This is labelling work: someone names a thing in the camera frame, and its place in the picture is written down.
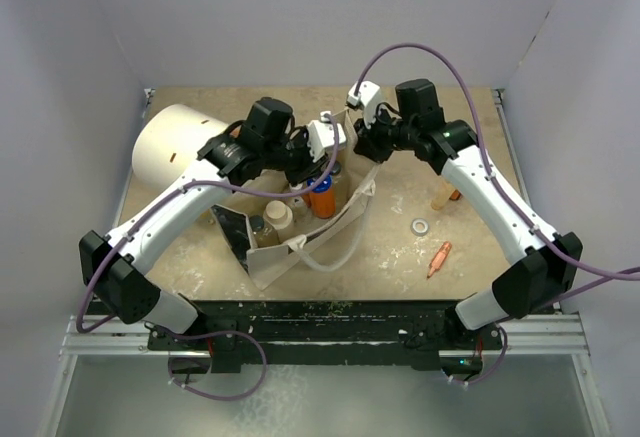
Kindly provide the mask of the clear square bottle dark cap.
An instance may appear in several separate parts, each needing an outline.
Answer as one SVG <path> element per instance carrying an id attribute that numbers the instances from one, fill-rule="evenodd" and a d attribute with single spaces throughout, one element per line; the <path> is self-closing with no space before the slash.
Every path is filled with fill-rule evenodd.
<path id="1" fill-rule="evenodd" d="M 341 176 L 341 173 L 342 173 L 342 164 L 339 161 L 335 161 L 330 170 L 331 179 L 335 180 L 336 178 Z"/>

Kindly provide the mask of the white bottle beige cap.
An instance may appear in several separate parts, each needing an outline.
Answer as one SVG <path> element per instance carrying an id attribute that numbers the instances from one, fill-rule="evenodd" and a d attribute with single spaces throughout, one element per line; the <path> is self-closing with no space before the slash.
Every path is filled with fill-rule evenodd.
<path id="1" fill-rule="evenodd" d="M 282 201 L 270 201 L 265 207 L 263 217 L 275 229 L 281 243 L 294 236 L 293 212 Z"/>

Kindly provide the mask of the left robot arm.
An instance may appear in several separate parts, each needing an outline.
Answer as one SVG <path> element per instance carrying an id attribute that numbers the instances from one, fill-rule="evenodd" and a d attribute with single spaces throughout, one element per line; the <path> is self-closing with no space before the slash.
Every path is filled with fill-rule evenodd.
<path id="1" fill-rule="evenodd" d="M 248 116 L 209 138 L 195 159 L 158 197 L 120 226 L 79 242 L 86 294 L 76 329 L 89 332 L 84 315 L 98 297 L 111 316 L 126 324 L 145 322 L 164 329 L 184 349 L 202 344 L 206 326 L 187 298 L 161 289 L 147 274 L 183 231 L 234 193 L 273 199 L 275 193 L 253 191 L 248 181 L 264 170 L 285 174 L 296 185 L 309 178 L 322 182 L 337 159 L 340 125 L 328 115 L 297 126 L 292 108 L 263 97 Z"/>

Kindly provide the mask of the small square bottle dark cap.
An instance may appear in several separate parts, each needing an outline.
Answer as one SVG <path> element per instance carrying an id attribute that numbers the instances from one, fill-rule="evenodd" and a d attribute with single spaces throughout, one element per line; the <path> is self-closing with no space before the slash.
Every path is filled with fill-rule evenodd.
<path id="1" fill-rule="evenodd" d="M 259 248 L 274 247 L 280 244 L 276 230 L 262 216 L 250 216 L 249 224 Z"/>

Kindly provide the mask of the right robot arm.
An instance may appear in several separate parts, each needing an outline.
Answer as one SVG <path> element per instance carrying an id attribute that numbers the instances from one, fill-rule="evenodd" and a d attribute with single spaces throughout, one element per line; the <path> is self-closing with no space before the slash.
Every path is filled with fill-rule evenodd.
<path id="1" fill-rule="evenodd" d="M 488 158 L 475 131 L 463 120 L 448 122 L 435 85 L 427 79 L 395 88 L 397 111 L 386 107 L 380 87 L 365 81 L 348 92 L 348 107 L 362 113 L 354 125 L 355 151 L 383 163 L 407 150 L 465 197 L 498 241 L 509 268 L 484 291 L 458 302 L 448 313 L 446 340 L 467 348 L 480 329 L 522 318 L 571 289 L 576 268 L 554 248 L 579 259 L 583 250 L 572 232 L 559 234 L 526 204 Z"/>

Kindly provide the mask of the orange bottle blue pump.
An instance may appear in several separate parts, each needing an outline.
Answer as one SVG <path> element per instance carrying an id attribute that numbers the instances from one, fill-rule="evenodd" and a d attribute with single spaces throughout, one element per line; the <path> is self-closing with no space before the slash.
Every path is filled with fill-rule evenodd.
<path id="1" fill-rule="evenodd" d="M 315 217 L 329 219 L 336 212 L 332 178 L 328 176 L 324 180 L 316 180 L 316 182 L 319 185 L 309 193 L 311 210 Z"/>

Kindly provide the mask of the canvas tote bag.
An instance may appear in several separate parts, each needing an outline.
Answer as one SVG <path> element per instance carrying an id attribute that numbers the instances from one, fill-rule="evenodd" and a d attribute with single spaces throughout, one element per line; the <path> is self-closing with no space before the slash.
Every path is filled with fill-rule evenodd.
<path id="1" fill-rule="evenodd" d="M 336 213 L 328 219 L 310 208 L 286 204 L 293 210 L 292 234 L 277 245 L 263 246 L 252 233 L 249 218 L 263 215 L 267 203 L 253 196 L 232 197 L 228 206 L 216 205 L 213 213 L 221 233 L 238 263 L 260 290 L 302 262 L 317 272 L 334 272 L 355 253 L 367 226 L 376 192 L 379 166 L 354 152 L 355 116 L 347 109 L 334 115 L 346 133 L 346 147 L 338 162 L 346 176 L 339 180 Z"/>

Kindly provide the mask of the small clear bottle white cap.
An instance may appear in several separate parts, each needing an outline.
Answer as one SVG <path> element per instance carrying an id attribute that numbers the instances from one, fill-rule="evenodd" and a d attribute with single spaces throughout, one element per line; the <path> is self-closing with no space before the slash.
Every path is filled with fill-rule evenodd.
<path id="1" fill-rule="evenodd" d="M 289 206 L 296 222 L 303 222 L 310 217 L 311 203 L 307 194 L 292 197 Z"/>

